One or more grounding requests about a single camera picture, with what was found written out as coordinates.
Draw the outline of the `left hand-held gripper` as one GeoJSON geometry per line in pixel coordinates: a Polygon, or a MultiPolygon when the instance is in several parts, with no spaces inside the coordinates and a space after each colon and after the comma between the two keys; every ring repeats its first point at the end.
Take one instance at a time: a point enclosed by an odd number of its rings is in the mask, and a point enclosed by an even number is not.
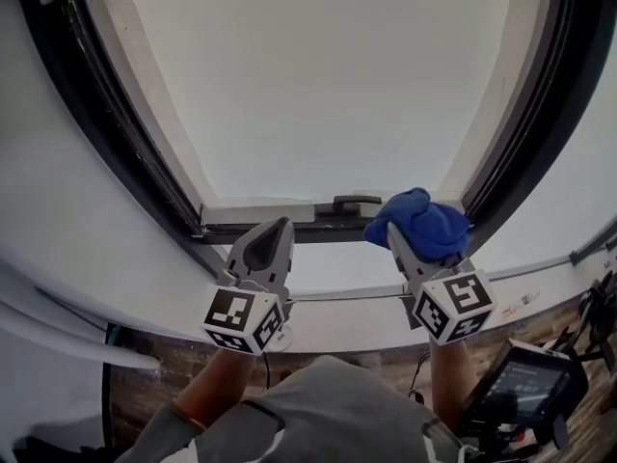
{"type": "Polygon", "coordinates": [[[295,243],[289,218],[255,226],[231,247],[226,268],[206,288],[200,329],[217,346],[260,355],[272,339],[284,335],[295,243]]]}

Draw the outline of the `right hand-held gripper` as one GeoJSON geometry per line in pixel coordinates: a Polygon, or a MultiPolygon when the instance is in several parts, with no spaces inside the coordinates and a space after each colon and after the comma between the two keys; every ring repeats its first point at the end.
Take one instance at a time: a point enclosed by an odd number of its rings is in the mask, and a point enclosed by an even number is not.
{"type": "Polygon", "coordinates": [[[413,317],[436,344],[450,344],[477,335],[496,309],[491,283],[465,253],[440,261],[438,276],[423,282],[422,262],[402,232],[388,223],[388,243],[399,272],[410,286],[420,286],[415,295],[413,317]]]}

